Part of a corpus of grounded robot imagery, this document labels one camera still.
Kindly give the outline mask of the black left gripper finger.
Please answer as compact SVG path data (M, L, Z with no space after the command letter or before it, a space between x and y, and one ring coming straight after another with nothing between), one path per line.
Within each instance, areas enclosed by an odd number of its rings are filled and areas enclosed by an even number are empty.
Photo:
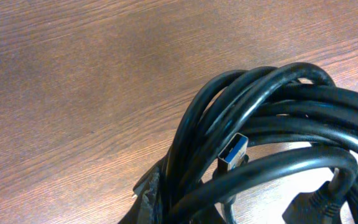
M157 161L135 184L136 200L119 224L162 222L161 177L163 159Z

